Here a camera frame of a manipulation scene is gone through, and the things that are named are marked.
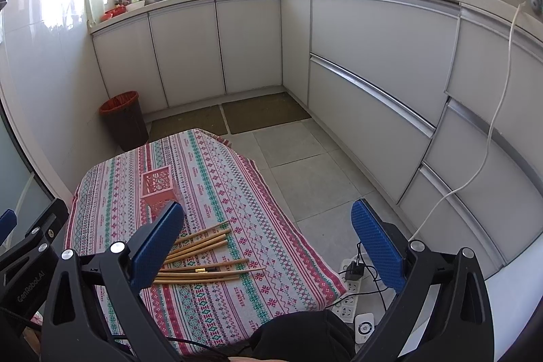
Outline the brown floor mat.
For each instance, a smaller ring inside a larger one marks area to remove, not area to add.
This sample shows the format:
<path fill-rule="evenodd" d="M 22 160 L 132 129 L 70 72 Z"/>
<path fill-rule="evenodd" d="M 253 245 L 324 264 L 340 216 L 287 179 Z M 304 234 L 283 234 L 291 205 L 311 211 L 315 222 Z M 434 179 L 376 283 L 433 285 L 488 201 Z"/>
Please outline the brown floor mat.
<path fill-rule="evenodd" d="M 232 134 L 310 118 L 305 109 L 286 92 L 228 102 L 222 108 Z"/>
<path fill-rule="evenodd" d="M 185 130 L 201 129 L 215 135 L 228 134 L 228 128 L 219 105 L 194 109 L 177 114 L 144 115 L 149 128 L 149 140 L 160 140 Z"/>

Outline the white round device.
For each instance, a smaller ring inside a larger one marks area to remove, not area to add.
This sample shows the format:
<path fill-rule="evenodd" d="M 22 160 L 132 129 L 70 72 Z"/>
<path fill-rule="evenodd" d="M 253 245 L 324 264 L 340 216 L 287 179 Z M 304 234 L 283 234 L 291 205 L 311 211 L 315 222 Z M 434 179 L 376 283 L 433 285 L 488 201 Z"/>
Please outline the white round device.
<path fill-rule="evenodd" d="M 375 331 L 375 316 L 372 312 L 358 314 L 354 318 L 355 342 L 363 345 Z"/>

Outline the black gold-tipped chopstick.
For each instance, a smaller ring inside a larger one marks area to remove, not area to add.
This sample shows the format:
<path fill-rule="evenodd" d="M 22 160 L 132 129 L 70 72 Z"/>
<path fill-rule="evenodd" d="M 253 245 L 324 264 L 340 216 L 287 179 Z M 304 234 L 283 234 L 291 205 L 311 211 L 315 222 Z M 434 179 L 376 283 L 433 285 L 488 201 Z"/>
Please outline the black gold-tipped chopstick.
<path fill-rule="evenodd" d="M 186 273 L 187 274 L 217 273 L 220 270 L 221 270 L 220 267 L 203 267 L 203 268 L 189 269 Z"/>

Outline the white power strip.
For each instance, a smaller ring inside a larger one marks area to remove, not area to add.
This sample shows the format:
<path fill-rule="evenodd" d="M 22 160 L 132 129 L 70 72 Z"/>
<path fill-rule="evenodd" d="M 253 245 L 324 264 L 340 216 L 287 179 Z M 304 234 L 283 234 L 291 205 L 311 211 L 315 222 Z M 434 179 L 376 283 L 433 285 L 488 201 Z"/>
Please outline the white power strip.
<path fill-rule="evenodd" d="M 371 282 L 372 278 L 367 270 L 364 272 L 363 277 L 358 281 L 345 280 L 343 272 L 352 261 L 353 259 L 350 258 L 341 261 L 339 276 L 346 288 L 346 293 L 339 301 L 336 301 L 334 305 L 331 306 L 331 311 L 347 324 L 353 324 L 354 322 L 359 297 L 362 297 L 363 293 L 369 292 L 370 288 L 374 285 Z"/>

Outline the pink perforated utensil holder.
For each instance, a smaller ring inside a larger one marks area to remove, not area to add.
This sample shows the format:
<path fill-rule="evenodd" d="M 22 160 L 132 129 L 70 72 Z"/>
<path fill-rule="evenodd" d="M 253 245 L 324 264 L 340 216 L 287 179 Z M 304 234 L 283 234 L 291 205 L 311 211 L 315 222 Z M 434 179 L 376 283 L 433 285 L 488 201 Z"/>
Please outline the pink perforated utensil holder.
<path fill-rule="evenodd" d="M 181 202 L 181 194 L 170 165 L 140 174 L 140 200 L 154 220 L 170 202 Z"/>

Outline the black power adapter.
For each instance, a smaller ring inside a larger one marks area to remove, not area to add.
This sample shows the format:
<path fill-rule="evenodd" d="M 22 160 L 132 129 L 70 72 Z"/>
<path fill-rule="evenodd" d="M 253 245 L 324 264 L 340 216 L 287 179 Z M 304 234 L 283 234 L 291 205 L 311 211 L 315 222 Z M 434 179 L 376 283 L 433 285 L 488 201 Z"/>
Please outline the black power adapter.
<path fill-rule="evenodd" d="M 366 265 L 364 263 L 352 261 L 343 273 L 346 281 L 358 281 L 363 277 L 365 271 Z"/>

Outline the red-lined dark trash bin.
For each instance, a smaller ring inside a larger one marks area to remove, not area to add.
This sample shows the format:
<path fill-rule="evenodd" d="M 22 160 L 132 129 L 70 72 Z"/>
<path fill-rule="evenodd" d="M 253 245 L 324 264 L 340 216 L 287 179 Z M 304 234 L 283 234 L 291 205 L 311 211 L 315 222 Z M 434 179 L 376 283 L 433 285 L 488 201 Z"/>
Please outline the red-lined dark trash bin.
<path fill-rule="evenodd" d="M 100 106 L 98 113 L 123 152 L 148 142 L 149 134 L 136 91 L 114 96 Z"/>

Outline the white kitchen cabinets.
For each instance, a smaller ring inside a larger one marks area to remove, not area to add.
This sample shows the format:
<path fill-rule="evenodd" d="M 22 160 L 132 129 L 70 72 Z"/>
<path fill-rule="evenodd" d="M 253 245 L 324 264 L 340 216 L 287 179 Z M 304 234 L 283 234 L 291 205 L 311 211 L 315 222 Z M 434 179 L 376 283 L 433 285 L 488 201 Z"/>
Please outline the white kitchen cabinets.
<path fill-rule="evenodd" d="M 147 115 L 285 88 L 485 275 L 542 233 L 542 22 L 501 0 L 165 0 L 89 33 L 107 92 Z"/>

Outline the patterned embroidered tablecloth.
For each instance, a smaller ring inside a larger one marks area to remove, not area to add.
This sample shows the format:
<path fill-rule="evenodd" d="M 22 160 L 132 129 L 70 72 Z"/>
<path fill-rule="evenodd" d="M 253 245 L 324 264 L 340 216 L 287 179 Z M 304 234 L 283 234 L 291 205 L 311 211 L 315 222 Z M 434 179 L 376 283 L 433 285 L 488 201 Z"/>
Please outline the patterned embroidered tablecloth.
<path fill-rule="evenodd" d="M 75 190 L 65 244 L 101 253 L 155 219 L 145 173 L 166 168 L 185 212 L 173 275 L 141 292 L 152 318 L 184 356 L 235 345 L 288 313 L 322 310 L 346 291 L 340 276 L 283 213 L 257 165 L 229 142 L 186 130 L 91 168 Z"/>

